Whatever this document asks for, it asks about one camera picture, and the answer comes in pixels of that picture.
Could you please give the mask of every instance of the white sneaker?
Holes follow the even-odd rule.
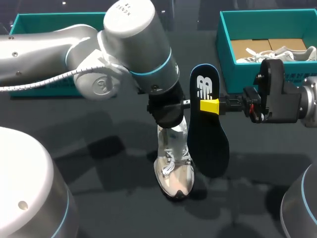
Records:
[[[238,59],[237,63],[256,63],[262,62],[264,59],[280,59],[282,61],[314,61],[317,60],[317,50],[314,46],[309,47],[305,51],[291,50],[285,46],[276,51],[263,51],[255,53],[246,48],[246,51],[253,55],[252,57]]]
[[[310,46],[305,51],[295,51],[283,46],[282,48],[274,51],[276,55],[282,54],[283,52],[291,52],[293,59],[290,61],[316,61],[317,60],[317,49],[314,46]]]
[[[154,162],[158,183],[168,197],[185,198],[194,185],[185,118],[180,125],[171,129],[158,126],[158,143],[158,157]]]

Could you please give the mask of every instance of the black insole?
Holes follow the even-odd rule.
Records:
[[[196,66],[190,75],[191,115],[187,143],[197,169],[210,178],[219,177],[226,171],[229,142],[219,116],[200,111],[200,100],[217,99],[219,94],[220,79],[217,69],[211,64]]]

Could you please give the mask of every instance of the new balance logo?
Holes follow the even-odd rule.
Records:
[[[204,100],[211,100],[212,96],[210,94],[212,93],[212,81],[210,78],[198,76],[197,77],[197,97],[204,99]]]

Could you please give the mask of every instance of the shoe box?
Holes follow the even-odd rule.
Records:
[[[242,93],[252,86],[261,63],[236,63],[256,53],[275,51],[282,46],[292,50],[317,47],[315,9],[222,11],[216,48],[228,93]],[[308,76],[317,76],[317,61],[285,62],[285,79],[300,85]]]
[[[101,31],[104,28],[104,17],[105,12],[18,14],[10,35],[51,32],[76,24],[87,24]],[[81,97],[72,77],[40,88],[11,92],[10,95],[12,97]]]

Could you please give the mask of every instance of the cable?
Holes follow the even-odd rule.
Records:
[[[111,66],[118,68],[121,71],[127,71],[126,68],[124,68],[120,65],[113,64],[113,63],[110,63],[110,64],[111,64]],[[49,79],[46,79],[46,80],[43,80],[40,82],[36,82],[36,83],[29,83],[29,84],[17,85],[17,86],[0,87],[0,92],[21,91],[21,90],[28,90],[28,89],[32,89],[32,88],[39,88],[39,87],[48,85],[50,83],[55,83],[57,81],[65,79],[65,78],[74,76],[74,75],[79,74],[79,73],[93,72],[94,70],[101,69],[101,68],[108,68],[108,67],[103,65],[103,66],[92,66],[92,67],[86,67],[86,68],[82,68],[82,69],[75,69],[75,70],[72,70],[72,71],[69,71],[69,72],[60,74],[58,76],[55,76],[55,77],[52,77],[52,78],[49,78]]]

